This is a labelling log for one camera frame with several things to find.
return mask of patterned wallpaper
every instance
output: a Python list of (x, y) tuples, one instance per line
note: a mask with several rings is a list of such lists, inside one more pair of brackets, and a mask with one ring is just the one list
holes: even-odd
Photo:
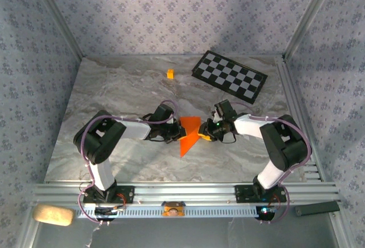
[(325, 0), (290, 70), (336, 181), (359, 247), (365, 247), (365, 0)]
[(0, 247), (42, 182), (78, 62), (41, 0), (0, 0)]
[(310, 0), (56, 0), (86, 56), (281, 54)]

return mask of blue floral wallpaper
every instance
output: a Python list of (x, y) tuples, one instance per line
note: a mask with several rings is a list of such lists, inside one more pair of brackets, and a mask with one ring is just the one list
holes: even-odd
[(329, 178), (365, 247), (365, 0), (325, 0), (289, 61)]
[(86, 56), (283, 53), (310, 0), (56, 0)]
[(0, 247), (42, 182), (78, 62), (41, 0), (0, 0)]

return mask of checkerboard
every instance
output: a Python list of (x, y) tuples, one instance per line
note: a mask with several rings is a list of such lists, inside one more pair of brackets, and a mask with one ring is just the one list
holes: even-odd
[(250, 104), (255, 102), (267, 78), (261, 72), (212, 51), (204, 54), (192, 75)]

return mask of orange triangle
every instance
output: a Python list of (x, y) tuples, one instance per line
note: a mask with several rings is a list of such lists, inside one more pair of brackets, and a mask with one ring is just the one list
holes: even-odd
[(198, 131), (201, 120), (200, 117), (180, 117), (180, 121), (186, 130), (186, 137), (180, 140), (180, 157), (183, 157), (200, 138)]

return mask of marble surface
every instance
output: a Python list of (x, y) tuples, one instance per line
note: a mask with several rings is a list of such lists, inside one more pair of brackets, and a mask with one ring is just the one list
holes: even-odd
[[(164, 99), (178, 102), (180, 116), (206, 120), (214, 104), (234, 96), (191, 76), (201, 55), (125, 56), (84, 58), (70, 97), (45, 181), (88, 180), (83, 159), (72, 139), (100, 109), (116, 116), (139, 117), (153, 112)], [(274, 58), (230, 56), (268, 75), (252, 105), (255, 115), (281, 116), (288, 113), (286, 99)], [(175, 79), (166, 77), (175, 70)], [(249, 112), (235, 106), (238, 112)], [(251, 181), (269, 158), (262, 140), (238, 136), (234, 144), (210, 143), (200, 139), (180, 158), (178, 142), (152, 143), (120, 140), (111, 157), (118, 181)], [(299, 181), (300, 170), (287, 181)]]

